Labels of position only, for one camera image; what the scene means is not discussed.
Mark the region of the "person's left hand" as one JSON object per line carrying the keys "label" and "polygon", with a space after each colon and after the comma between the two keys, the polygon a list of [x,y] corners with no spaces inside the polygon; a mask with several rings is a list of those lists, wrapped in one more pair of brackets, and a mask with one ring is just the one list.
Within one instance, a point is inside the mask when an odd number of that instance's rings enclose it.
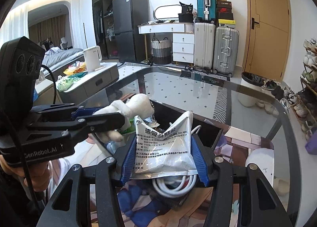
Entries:
{"label": "person's left hand", "polygon": [[[24,170],[21,167],[10,167],[3,156],[1,155],[1,167],[3,171],[11,176],[25,177]],[[48,162],[42,162],[39,164],[33,164],[29,167],[29,174],[31,177],[33,189],[36,192],[42,192],[48,188],[51,172],[48,169]]]}

